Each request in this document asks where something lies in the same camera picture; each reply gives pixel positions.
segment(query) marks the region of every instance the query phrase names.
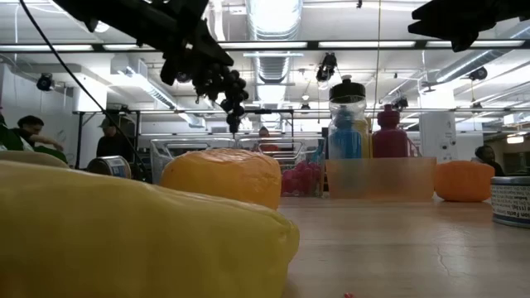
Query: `table surface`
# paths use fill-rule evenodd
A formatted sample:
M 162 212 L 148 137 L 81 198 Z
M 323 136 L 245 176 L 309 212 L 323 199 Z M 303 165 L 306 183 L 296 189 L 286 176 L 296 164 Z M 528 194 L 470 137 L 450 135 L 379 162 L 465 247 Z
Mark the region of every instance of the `table surface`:
M 530 297 L 530 229 L 486 203 L 284 199 L 300 228 L 283 298 Z

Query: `person in black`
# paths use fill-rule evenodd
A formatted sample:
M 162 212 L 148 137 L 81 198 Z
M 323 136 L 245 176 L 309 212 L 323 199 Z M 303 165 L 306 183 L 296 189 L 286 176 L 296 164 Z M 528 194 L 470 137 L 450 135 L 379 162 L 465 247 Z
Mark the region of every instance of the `person in black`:
M 504 177 L 503 167 L 495 162 L 495 151 L 488 145 L 483 145 L 475 150 L 475 156 L 471 161 L 477 161 L 492 166 L 495 169 L 495 176 Z
M 125 136 L 118 133 L 116 127 L 105 118 L 99 126 L 103 129 L 103 134 L 98 142 L 97 157 L 102 156 L 121 156 L 127 161 L 133 160 L 133 151 L 128 145 Z

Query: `black hair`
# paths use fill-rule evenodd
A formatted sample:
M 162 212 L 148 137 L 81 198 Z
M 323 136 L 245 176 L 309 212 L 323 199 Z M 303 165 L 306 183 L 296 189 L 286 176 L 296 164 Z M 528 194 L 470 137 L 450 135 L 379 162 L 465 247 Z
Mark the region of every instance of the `black hair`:
M 491 149 L 491 150 L 493 150 L 493 148 L 492 148 L 491 146 L 483 145 L 483 146 L 478 147 L 478 148 L 475 150 L 475 156 L 477 156 L 477 157 L 480 158 L 480 159 L 483 159 L 483 157 L 484 157 L 484 151 L 485 151 L 486 149 Z
M 44 126 L 44 122 L 35 116 L 29 115 L 18 120 L 17 125 L 19 128 L 22 128 L 24 125 L 41 125 Z

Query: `person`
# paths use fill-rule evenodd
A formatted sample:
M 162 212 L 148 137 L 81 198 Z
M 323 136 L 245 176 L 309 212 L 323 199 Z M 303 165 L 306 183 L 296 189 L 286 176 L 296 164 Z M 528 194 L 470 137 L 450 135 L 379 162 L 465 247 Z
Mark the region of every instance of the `person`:
M 121 156 L 127 161 L 132 161 L 133 151 L 131 147 L 128 145 L 125 136 L 118 132 L 110 120 L 105 118 L 99 127 L 103 129 L 104 135 L 99 139 L 96 156 Z
M 271 136 L 266 127 L 261 127 L 259 129 L 258 135 L 259 137 L 270 137 Z M 263 153 L 268 153 L 268 152 L 278 152 L 280 151 L 280 148 L 276 145 L 267 144 L 266 140 L 261 140 L 254 147 L 254 151 L 260 151 L 260 150 Z
M 42 127 L 44 127 L 44 122 L 40 118 L 28 115 L 20 118 L 17 125 L 18 128 L 12 128 L 11 130 L 31 147 L 26 149 L 31 150 L 32 148 L 35 148 L 35 143 L 39 142 L 46 145 L 52 145 L 56 150 L 63 151 L 63 146 L 57 141 L 49 137 L 40 136 Z
M 492 166 L 495 169 L 495 176 L 503 177 L 505 176 L 503 167 L 499 163 L 495 162 L 495 151 L 492 147 L 488 145 L 483 145 L 478 147 L 475 150 L 475 157 L 471 161 L 476 161 L 484 163 L 486 165 Z

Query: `red water bottle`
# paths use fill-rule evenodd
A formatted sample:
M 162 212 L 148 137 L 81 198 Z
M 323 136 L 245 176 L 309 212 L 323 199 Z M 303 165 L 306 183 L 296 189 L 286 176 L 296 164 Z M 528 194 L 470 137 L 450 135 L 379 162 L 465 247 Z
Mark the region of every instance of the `red water bottle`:
M 381 130 L 373 134 L 373 157 L 408 157 L 407 133 L 398 128 L 399 112 L 386 104 L 384 111 L 378 113 Z

